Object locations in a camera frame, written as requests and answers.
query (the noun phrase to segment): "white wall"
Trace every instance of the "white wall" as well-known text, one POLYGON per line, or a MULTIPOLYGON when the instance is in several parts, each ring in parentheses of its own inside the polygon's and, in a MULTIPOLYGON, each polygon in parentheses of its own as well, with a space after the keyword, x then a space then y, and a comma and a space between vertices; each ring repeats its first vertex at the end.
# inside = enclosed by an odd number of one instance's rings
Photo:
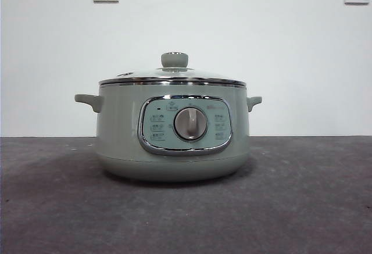
POLYGON ((1 0, 1 134, 92 136, 75 93, 167 51, 248 83, 252 135, 372 135, 372 4, 1 0))

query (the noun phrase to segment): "gray countertop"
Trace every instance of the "gray countertop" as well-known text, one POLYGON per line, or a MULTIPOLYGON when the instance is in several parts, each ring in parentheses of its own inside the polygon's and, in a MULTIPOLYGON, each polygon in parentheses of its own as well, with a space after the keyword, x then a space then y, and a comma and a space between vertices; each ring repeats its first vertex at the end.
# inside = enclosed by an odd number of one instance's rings
POLYGON ((253 137, 235 174, 105 173, 93 138, 2 138, 1 242, 14 253, 372 253, 372 137, 253 137))

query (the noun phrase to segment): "side handle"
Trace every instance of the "side handle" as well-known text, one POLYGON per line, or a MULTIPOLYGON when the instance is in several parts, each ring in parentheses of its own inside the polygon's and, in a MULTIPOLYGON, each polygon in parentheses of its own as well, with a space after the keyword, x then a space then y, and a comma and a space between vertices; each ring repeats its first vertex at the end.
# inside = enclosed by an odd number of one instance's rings
POLYGON ((102 110, 103 97, 88 94, 76 94, 75 101, 85 103, 92 106, 94 112, 99 113, 102 110))
POLYGON ((253 106, 262 103, 262 97, 261 96, 255 96, 255 97, 247 97, 246 98, 246 104, 248 105, 248 111, 251 112, 253 109, 253 106))

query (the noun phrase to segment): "mint green pot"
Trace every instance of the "mint green pot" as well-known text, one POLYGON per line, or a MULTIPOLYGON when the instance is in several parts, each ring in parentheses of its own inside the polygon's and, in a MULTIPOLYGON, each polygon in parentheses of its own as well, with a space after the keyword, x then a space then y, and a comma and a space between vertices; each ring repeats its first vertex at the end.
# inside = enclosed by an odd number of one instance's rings
POLYGON ((233 173, 248 160, 248 112, 262 98, 247 97, 240 81, 186 68, 187 60, 165 53, 162 69, 101 81, 98 96, 75 95, 98 113, 95 146, 105 170, 195 181, 233 173))

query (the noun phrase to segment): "lid handle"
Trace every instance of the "lid handle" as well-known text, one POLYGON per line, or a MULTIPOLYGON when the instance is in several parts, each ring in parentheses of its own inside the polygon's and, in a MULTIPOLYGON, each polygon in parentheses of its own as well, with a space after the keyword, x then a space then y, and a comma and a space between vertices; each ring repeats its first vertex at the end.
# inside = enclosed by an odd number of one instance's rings
POLYGON ((162 65, 167 67, 186 68, 188 64, 188 55, 182 52, 166 52, 162 54, 162 65))

